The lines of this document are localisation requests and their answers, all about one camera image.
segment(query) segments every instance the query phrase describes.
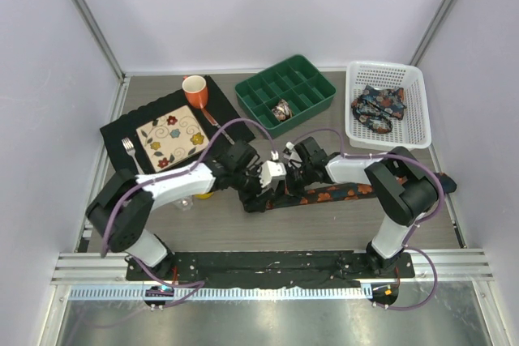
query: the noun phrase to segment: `gray tabletop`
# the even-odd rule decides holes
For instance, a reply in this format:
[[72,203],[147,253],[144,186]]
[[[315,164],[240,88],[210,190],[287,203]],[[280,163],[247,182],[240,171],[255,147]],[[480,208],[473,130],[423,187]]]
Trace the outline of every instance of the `gray tabletop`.
[[[332,127],[344,134],[348,153],[369,152],[367,149],[351,147],[345,135],[345,72],[329,72],[325,75],[337,88],[331,107],[275,139],[278,150],[304,132]],[[250,76],[212,75],[243,117],[246,115],[238,106],[234,86]],[[182,76],[132,77],[123,112],[127,113],[167,95],[179,89],[181,84]],[[252,146],[264,159],[268,158],[268,141],[256,129],[252,131],[257,137],[251,142]],[[339,139],[334,133],[319,132],[314,137],[326,152],[339,151]],[[434,168],[428,150],[416,150],[413,154],[429,168]],[[109,169],[107,177],[111,177],[113,172]],[[225,190],[215,193],[209,199],[195,199],[195,205],[190,211],[179,211],[174,205],[165,205],[151,214],[147,229],[176,251],[348,250],[364,249],[375,236],[383,216],[377,199],[322,203],[282,208],[263,214],[247,214],[238,200],[238,193]],[[417,230],[410,244],[424,249],[458,248],[447,209],[444,208],[435,219]],[[88,251],[97,252],[100,248],[101,239],[94,232]]]

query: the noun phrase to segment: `orange mug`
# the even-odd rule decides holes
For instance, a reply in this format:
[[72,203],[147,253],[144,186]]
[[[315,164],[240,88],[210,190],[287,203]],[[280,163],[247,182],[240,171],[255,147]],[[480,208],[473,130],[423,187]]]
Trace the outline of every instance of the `orange mug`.
[[196,109],[208,105],[208,84],[202,76],[188,76],[182,81],[182,89],[189,104]]

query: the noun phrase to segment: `floral plate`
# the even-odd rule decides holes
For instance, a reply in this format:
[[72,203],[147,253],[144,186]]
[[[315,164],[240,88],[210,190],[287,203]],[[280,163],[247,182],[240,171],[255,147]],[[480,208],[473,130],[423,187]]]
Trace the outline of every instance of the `floral plate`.
[[137,135],[156,173],[200,153],[209,144],[187,105],[139,127]]

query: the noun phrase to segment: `floral pouch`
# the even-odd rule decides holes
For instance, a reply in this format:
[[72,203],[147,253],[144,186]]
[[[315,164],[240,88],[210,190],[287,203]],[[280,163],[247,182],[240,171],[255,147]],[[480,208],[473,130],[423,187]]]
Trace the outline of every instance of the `floral pouch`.
[[156,173],[200,153],[209,144],[187,105],[139,127],[137,135]]
[[351,104],[354,117],[375,133],[386,134],[392,131],[391,118],[401,121],[404,118],[404,88],[366,89]]

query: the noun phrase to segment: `green organizer tray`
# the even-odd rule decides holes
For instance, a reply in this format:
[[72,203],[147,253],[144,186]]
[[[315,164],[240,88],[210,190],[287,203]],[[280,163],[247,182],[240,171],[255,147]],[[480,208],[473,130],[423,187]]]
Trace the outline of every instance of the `green organizer tray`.
[[[238,103],[245,113],[277,136],[325,111],[335,96],[335,87],[302,55],[267,68],[236,85]],[[272,109],[285,99],[293,117],[279,122]]]

